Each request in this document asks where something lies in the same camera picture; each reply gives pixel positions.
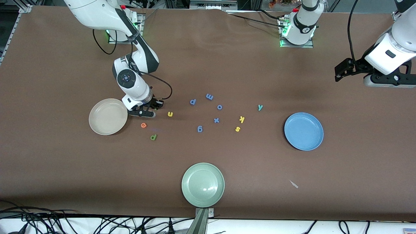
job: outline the blue plate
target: blue plate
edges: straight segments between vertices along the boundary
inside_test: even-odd
[[[322,143],[324,129],[313,115],[299,112],[286,120],[285,135],[293,147],[308,151],[316,149]]]

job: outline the plate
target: plate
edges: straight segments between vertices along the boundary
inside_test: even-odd
[[[188,170],[182,178],[182,193],[192,205],[205,208],[217,203],[224,193],[225,181],[214,165],[201,162]]]
[[[114,98],[104,99],[89,113],[89,126],[100,135],[111,135],[126,124],[127,115],[127,109],[122,101]]]
[[[313,115],[299,112],[286,120],[285,135],[293,147],[308,151],[316,149],[322,143],[324,129]]]

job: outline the brown paper tablecloth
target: brown paper tablecloth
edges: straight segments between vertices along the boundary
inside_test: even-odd
[[[101,136],[88,115],[100,100],[123,97],[111,66],[130,46],[106,55],[66,7],[34,7],[0,66],[0,197],[90,214],[191,217],[181,178],[209,162],[225,177],[214,206],[222,218],[416,221],[416,92],[365,87],[362,75],[334,81],[334,66],[350,56],[347,18],[323,14],[314,48],[296,49],[279,47],[275,27],[219,10],[158,10],[144,37],[160,59],[154,74],[173,95],[156,118],[129,117],[119,133]],[[356,57],[391,23],[388,14],[355,14]],[[111,50],[103,32],[97,37]],[[284,122],[296,112],[322,123],[319,148],[286,141]]]

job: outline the black cable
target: black cable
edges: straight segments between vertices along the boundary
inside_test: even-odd
[[[95,234],[98,231],[98,229],[101,227],[101,225],[103,225],[103,223],[104,223],[104,219],[101,219],[100,225],[94,230],[93,234]]]
[[[34,227],[35,228],[35,231],[36,231],[36,234],[38,234],[40,232],[40,230],[35,225],[35,222],[31,218],[29,218],[28,216],[25,216],[24,217],[23,214],[22,214],[21,220],[22,220],[22,222],[26,222],[30,226]]]
[[[106,53],[106,54],[108,54],[108,55],[111,55],[112,53],[114,53],[114,51],[116,50],[116,47],[117,47],[117,31],[116,31],[116,42],[115,42],[115,44],[114,44],[114,48],[113,48],[113,51],[111,51],[111,53],[108,53],[107,51],[105,51],[101,46],[100,46],[100,44],[98,44],[98,41],[97,41],[97,39],[95,38],[95,30],[93,29],[92,30],[92,36],[94,37],[94,41],[95,41],[95,43],[97,43],[97,45],[98,45],[98,47],[100,47],[100,49],[104,52],[104,53]]]
[[[168,226],[166,226],[166,227],[164,227],[164,228],[160,229],[160,230],[159,230],[158,232],[156,232],[155,234],[159,234],[160,232],[162,232],[162,231],[163,231],[163,230],[165,230],[166,228],[168,228],[168,227],[170,227],[170,226],[173,226],[173,225],[175,225],[175,224],[177,224],[177,223],[180,223],[180,222],[183,222],[183,221],[187,221],[187,220],[191,220],[191,219],[194,219],[194,218],[189,218],[189,219],[183,219],[183,220],[176,221],[176,222],[172,223],[172,225],[168,225]]]
[[[155,6],[155,2],[154,1],[151,1],[151,2],[149,2],[149,7],[148,7],[148,9],[151,9],[152,7],[154,7]]]
[[[173,224],[172,224],[172,218],[169,217],[169,230],[168,230],[168,234],[175,234],[175,229],[173,229]]]
[[[129,2],[130,2],[130,4],[134,3],[136,6],[138,6],[140,8],[143,8],[141,5],[137,4],[136,2],[133,2],[133,1],[129,1]]]
[[[145,228],[145,230],[152,229],[152,228],[157,227],[157,226],[160,226],[160,225],[162,225],[162,224],[169,224],[169,223],[168,223],[168,222],[159,223],[159,224],[156,224],[156,225],[154,225],[154,226],[147,227],[147,228]]]
[[[249,1],[250,1],[250,0],[247,0],[247,1],[243,4],[243,6],[242,6],[240,9],[238,9],[238,10],[243,9],[243,8],[245,7],[245,5],[246,5]]]
[[[189,9],[189,4],[186,0],[182,0],[182,5],[183,5],[183,7],[186,7],[186,8]]]
[[[341,1],[341,0],[338,0],[338,2],[335,4],[335,6],[333,6],[333,7],[332,7],[331,12],[334,12],[335,8],[338,6],[338,3],[339,3],[340,1]]]
[[[344,223],[345,224],[345,227],[347,228],[347,232],[344,232],[344,230],[341,227],[341,223]],[[348,228],[348,225],[347,225],[347,223],[345,221],[338,221],[338,227],[342,231],[342,233],[349,234],[349,228]]]
[[[149,217],[149,219],[148,220],[146,220],[146,221],[143,221],[144,220],[144,218],[143,218],[143,220],[142,220],[142,223],[141,223],[141,225],[140,226],[138,226],[137,228],[135,228],[132,232],[130,232],[130,234],[133,234],[133,233],[138,233],[139,231],[141,231],[142,229],[144,229],[144,226],[149,222],[149,221],[151,221],[152,219],[155,219],[156,217]]]
[[[242,19],[246,19],[246,20],[251,20],[251,21],[259,22],[259,23],[262,23],[262,24],[273,25],[273,26],[276,26],[276,27],[284,27],[283,25],[272,24],[272,23],[268,23],[268,22],[264,22],[264,21],[260,21],[260,20],[255,20],[255,19],[247,18],[247,17],[244,17],[244,16],[239,16],[239,15],[234,15],[234,14],[231,14],[231,15],[233,15],[235,17],[238,17],[238,18],[242,18]]]
[[[26,221],[27,221],[27,223],[30,225],[30,226],[32,226],[32,227],[34,227],[35,229],[36,229],[36,231],[37,232],[40,232],[40,233],[42,233],[39,229],[38,229],[38,227],[36,227],[36,225],[35,225],[35,223],[30,223],[30,221],[32,221],[32,222],[35,222],[35,221],[40,221],[44,226],[45,226],[45,228],[46,229],[48,229],[51,233],[55,233],[55,230],[53,230],[51,227],[49,227],[48,225],[47,225],[47,223],[42,219],[42,218],[39,218],[36,214],[32,214],[32,213],[29,213],[29,212],[22,212],[22,211],[0,211],[0,214],[6,214],[6,213],[11,213],[11,214],[13,214],[13,213],[15,213],[15,214],[24,214],[25,215],[25,218],[26,218]]]
[[[349,17],[348,17],[347,34],[348,34],[348,43],[349,43],[349,50],[351,51],[352,62],[355,65],[355,69],[358,71],[358,70],[361,70],[361,69],[357,66],[357,62],[355,61],[354,49],[352,48],[351,33],[349,31],[349,28],[350,28],[350,25],[351,25],[352,13],[354,12],[354,9],[355,9],[355,6],[357,5],[357,2],[358,2],[358,0],[355,0],[354,4],[352,5]]]
[[[19,218],[22,217],[21,214],[14,214],[14,215],[10,215],[10,216],[5,216],[5,217],[1,217],[0,219],[14,219],[14,218]]]
[[[15,206],[15,207],[11,207],[11,208],[4,209],[3,211],[12,211],[12,210],[15,210],[15,209],[20,209],[21,211],[25,212],[25,210],[29,211],[30,209],[35,209],[35,210],[41,210],[41,211],[45,211],[45,212],[50,212],[51,214],[53,214],[55,216],[55,218],[52,218],[55,221],[54,224],[52,224],[52,222],[50,221],[50,218],[48,219],[49,224],[51,225],[51,227],[53,228],[53,226],[56,224],[59,227],[59,229],[61,229],[62,234],[66,234],[65,231],[62,228],[62,224],[61,224],[61,222],[59,220],[59,217],[57,216],[57,214],[58,214],[57,212],[62,212],[62,215],[63,215],[64,219],[67,221],[68,225],[71,227],[71,229],[74,231],[75,234],[78,234],[77,231],[75,231],[75,229],[72,226],[72,224],[67,219],[66,214],[64,212],[65,210],[50,210],[50,209],[46,209],[46,208],[27,207],[27,206],[21,207],[21,206],[18,206],[17,204],[15,204],[13,202],[5,201],[5,200],[0,200],[0,202],[6,202],[6,203],[9,203],[9,204]]]
[[[365,228],[365,233],[364,234],[367,234],[367,232],[368,232],[368,228],[370,228],[370,221],[367,221],[367,227]]]
[[[262,9],[258,9],[258,10],[256,10],[256,11],[263,12],[263,13],[264,13],[264,14],[266,14],[268,17],[270,17],[270,18],[272,18],[272,19],[275,19],[275,20],[278,20],[278,19],[279,19],[279,17],[281,17],[281,16],[278,16],[278,17],[273,16],[273,15],[269,14],[267,11],[262,10]]]
[[[20,231],[17,234],[25,234],[27,225],[28,224],[23,225],[23,227],[20,229]]]
[[[153,77],[153,78],[155,78],[155,79],[157,79],[157,80],[159,80],[159,81],[161,81],[161,82],[165,83],[165,84],[166,84],[167,86],[169,86],[169,88],[171,89],[171,93],[169,94],[169,96],[168,96],[168,97],[161,98],[161,100],[166,100],[166,99],[170,98],[170,97],[172,96],[172,93],[173,93],[172,86],[171,86],[168,82],[166,82],[166,81],[162,80],[161,78],[159,78],[159,77],[157,77],[157,76],[154,76],[154,75],[149,74],[149,73],[146,73],[146,72],[142,72],[142,71],[140,71],[140,70],[137,70],[137,71],[136,71],[136,69],[134,69],[134,68],[131,66],[131,63],[133,62],[132,55],[133,55],[133,43],[131,42],[131,52],[130,52],[130,57],[129,57],[129,68],[130,68],[130,69],[132,69],[133,71],[137,72],[139,75],[140,75],[140,73],[143,73],[143,74],[146,74],[146,75],[148,75],[148,76],[151,76],[151,77]]]
[[[318,220],[315,220],[312,224],[311,224],[311,226],[309,227],[309,229],[306,231],[306,232],[304,232],[303,234],[309,234],[310,233],[310,231],[312,230],[312,228],[313,228],[313,226],[315,225],[315,223],[316,222],[318,222]]]
[[[116,228],[117,228],[117,227],[124,227],[124,228],[128,228],[128,229],[130,230],[130,227],[129,227],[129,226],[126,226],[126,225],[123,225],[123,224],[120,224],[120,223],[115,222],[117,219],[120,219],[120,217],[116,217],[116,218],[114,218],[113,220],[111,220],[111,218],[106,219],[106,218],[104,218],[104,217],[102,217],[102,219],[104,219],[104,220],[108,221],[108,223],[107,223],[107,224],[105,224],[103,227],[101,227],[101,228],[98,230],[98,232],[97,232],[96,234],[100,234],[100,233],[101,233],[101,231],[102,231],[105,227],[107,227],[108,225],[110,225],[111,223],[116,224],[116,225],[117,225],[117,226],[116,226]]]
[[[136,222],[134,221],[134,219],[133,219],[133,224],[134,224],[134,229],[136,229],[137,228],[137,226],[136,226]]]
[[[127,221],[129,221],[129,220],[131,220],[131,219],[134,219],[135,217],[130,217],[130,218],[128,218],[128,219],[125,219],[123,222],[121,222],[120,224],[118,224],[117,226],[114,226],[114,227],[112,227],[111,229],[110,229],[110,231],[108,232],[108,234],[111,234],[115,229],[117,229],[117,228],[126,228],[126,229],[128,229],[129,230],[129,232],[130,232],[130,230],[131,229],[133,229],[133,228],[131,228],[131,227],[129,227],[129,226],[122,226],[122,224],[123,223],[126,223]]]

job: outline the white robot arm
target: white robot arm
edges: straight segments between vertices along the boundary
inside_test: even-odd
[[[294,45],[303,45],[312,38],[316,23],[324,12],[322,0],[303,0],[298,12],[285,15],[289,18],[287,29],[282,30],[282,37]]]
[[[411,59],[416,57],[416,0],[395,0],[397,21],[357,61],[347,58],[335,67],[335,81],[367,73],[364,84],[383,87],[416,87]],[[401,73],[399,67],[405,66]]]
[[[145,42],[140,32],[118,6],[117,0],[64,0],[68,8],[83,25],[97,30],[116,30],[126,34],[137,51],[116,59],[113,75],[126,93],[122,101],[130,115],[155,117],[149,108],[158,109],[163,101],[156,100],[152,90],[141,78],[141,73],[151,73],[159,66],[156,53]]]

